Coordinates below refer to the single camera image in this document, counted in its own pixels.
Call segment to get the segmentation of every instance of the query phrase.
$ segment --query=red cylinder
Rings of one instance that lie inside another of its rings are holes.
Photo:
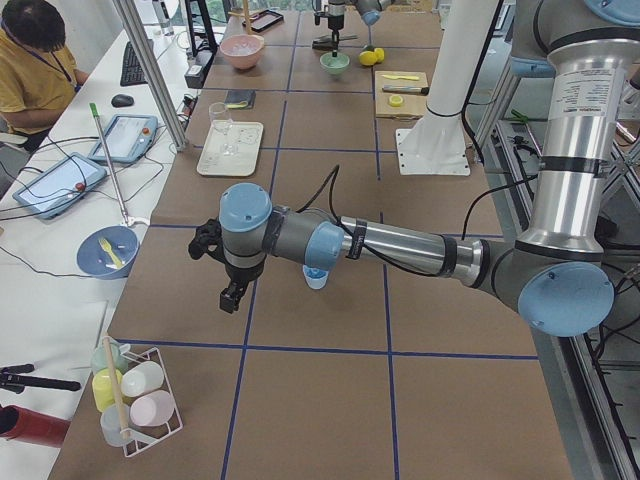
[[[60,448],[71,422],[26,408],[0,409],[0,437]]]

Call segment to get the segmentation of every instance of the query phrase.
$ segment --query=mustard t-shirt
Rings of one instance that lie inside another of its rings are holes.
[[[0,114],[23,110],[57,110],[71,103],[76,86],[74,70],[78,68],[71,51],[65,46],[54,54],[40,56],[52,66],[35,58],[0,29]],[[71,82],[61,71],[56,58]],[[26,134],[41,132],[52,126],[13,128],[9,125],[12,131]]]

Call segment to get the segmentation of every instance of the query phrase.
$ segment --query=black keyboard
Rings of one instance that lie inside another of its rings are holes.
[[[153,40],[147,39],[149,46],[153,50]],[[136,56],[136,52],[133,51],[131,42],[127,42],[127,46],[124,47],[124,55],[122,56],[122,74],[120,75],[120,86],[129,87],[131,85],[141,85],[147,83],[144,78],[144,72],[140,61]]]

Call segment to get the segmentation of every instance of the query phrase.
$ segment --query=wine glass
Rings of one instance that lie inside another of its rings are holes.
[[[235,155],[238,147],[234,143],[229,143],[229,130],[233,126],[233,119],[229,114],[229,109],[224,102],[216,102],[209,105],[209,118],[214,130],[224,135],[224,143],[220,149],[222,155]]]

